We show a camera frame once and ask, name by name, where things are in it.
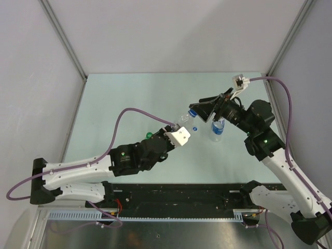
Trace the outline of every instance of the gray wall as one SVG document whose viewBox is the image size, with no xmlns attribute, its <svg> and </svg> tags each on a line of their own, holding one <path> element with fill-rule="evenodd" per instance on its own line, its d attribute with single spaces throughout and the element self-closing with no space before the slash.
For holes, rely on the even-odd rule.
<svg viewBox="0 0 332 249">
<path fill-rule="evenodd" d="M 0 1 L 0 23 L 0 248 L 20 248 L 36 207 L 6 192 L 34 158 L 60 160 L 82 80 L 37 0 Z"/>
<path fill-rule="evenodd" d="M 49 1 L 93 74 L 264 73 L 305 0 Z"/>
<path fill-rule="evenodd" d="M 332 1 L 320 0 L 276 69 L 293 100 L 291 144 L 294 156 L 316 186 L 332 198 Z M 287 120 L 287 98 L 273 84 Z"/>
</svg>

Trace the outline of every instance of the plastic water bottle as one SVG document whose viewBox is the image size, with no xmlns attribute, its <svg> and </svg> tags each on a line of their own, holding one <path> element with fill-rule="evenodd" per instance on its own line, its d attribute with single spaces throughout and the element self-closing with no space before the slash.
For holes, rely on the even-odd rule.
<svg viewBox="0 0 332 249">
<path fill-rule="evenodd" d="M 225 119 L 221 118 L 219 121 L 213 121 L 211 124 L 210 139 L 213 142 L 219 142 L 222 139 L 222 133 L 225 127 Z"/>
<path fill-rule="evenodd" d="M 195 126 L 195 123 L 194 123 L 194 118 L 197 116 L 197 113 L 190 109 L 187 113 L 181 115 L 179 118 L 178 118 L 178 125 L 180 127 L 184 127 L 187 129 L 187 131 L 189 131 L 191 134 L 193 132 L 196 132 L 197 131 L 197 127 Z"/>
</svg>

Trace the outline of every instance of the blue label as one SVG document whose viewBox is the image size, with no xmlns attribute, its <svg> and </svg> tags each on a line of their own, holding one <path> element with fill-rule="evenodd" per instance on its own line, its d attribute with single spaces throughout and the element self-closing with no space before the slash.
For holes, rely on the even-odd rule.
<svg viewBox="0 0 332 249">
<path fill-rule="evenodd" d="M 219 121 L 219 122 L 212 122 L 211 124 L 212 127 L 212 131 L 217 134 L 217 135 L 221 135 L 224 131 L 224 127 L 225 127 L 225 121 Z"/>
</svg>

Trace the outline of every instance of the metal frame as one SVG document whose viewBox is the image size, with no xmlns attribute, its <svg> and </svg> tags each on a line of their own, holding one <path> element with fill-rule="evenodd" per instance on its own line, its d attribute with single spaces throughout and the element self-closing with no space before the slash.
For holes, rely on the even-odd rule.
<svg viewBox="0 0 332 249">
<path fill-rule="evenodd" d="M 64 33 L 56 14 L 54 13 L 50 3 L 48 2 L 48 0 L 38 0 L 41 4 L 41 7 L 43 8 L 48 20 L 50 21 L 50 23 L 52 24 L 54 31 L 56 32 L 56 34 L 58 35 L 59 40 L 61 41 L 63 48 L 66 50 L 66 52 L 69 55 L 69 58 L 71 59 L 71 61 L 74 63 L 74 66 L 76 67 L 76 70 L 78 71 L 78 73 L 80 74 L 81 78 L 83 81 L 86 81 L 87 79 L 87 75 L 85 74 L 81 63 L 79 62 L 74 49 L 71 45 L 71 43 L 69 42 L 66 34 Z"/>
<path fill-rule="evenodd" d="M 306 17 L 308 16 L 310 10 L 312 9 L 313 5 L 317 2 L 317 0 L 306 0 L 304 4 L 302 5 L 298 15 L 295 18 L 295 21 L 293 22 L 292 26 L 290 27 L 279 51 L 277 52 L 275 58 L 273 59 L 273 62 L 268 69 L 266 75 L 272 76 L 274 73 L 276 67 L 282 60 L 283 56 L 285 55 L 285 52 L 292 44 L 295 36 L 297 35 L 298 31 L 300 30 L 301 26 L 303 25 Z"/>
<path fill-rule="evenodd" d="M 28 245 L 26 248 L 28 249 L 39 249 L 42 243 L 47 218 L 49 215 L 49 211 L 47 210 L 37 210 L 37 215 L 35 217 L 35 226 L 32 231 L 32 236 L 28 241 Z"/>
</svg>

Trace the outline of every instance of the water bottle cap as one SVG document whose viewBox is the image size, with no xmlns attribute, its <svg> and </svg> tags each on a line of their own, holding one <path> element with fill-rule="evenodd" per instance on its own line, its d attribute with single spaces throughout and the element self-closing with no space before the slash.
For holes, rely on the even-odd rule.
<svg viewBox="0 0 332 249">
<path fill-rule="evenodd" d="M 193 118 L 195 118 L 197 116 L 197 113 L 193 109 L 190 109 L 188 112 L 189 112 L 190 116 Z"/>
</svg>

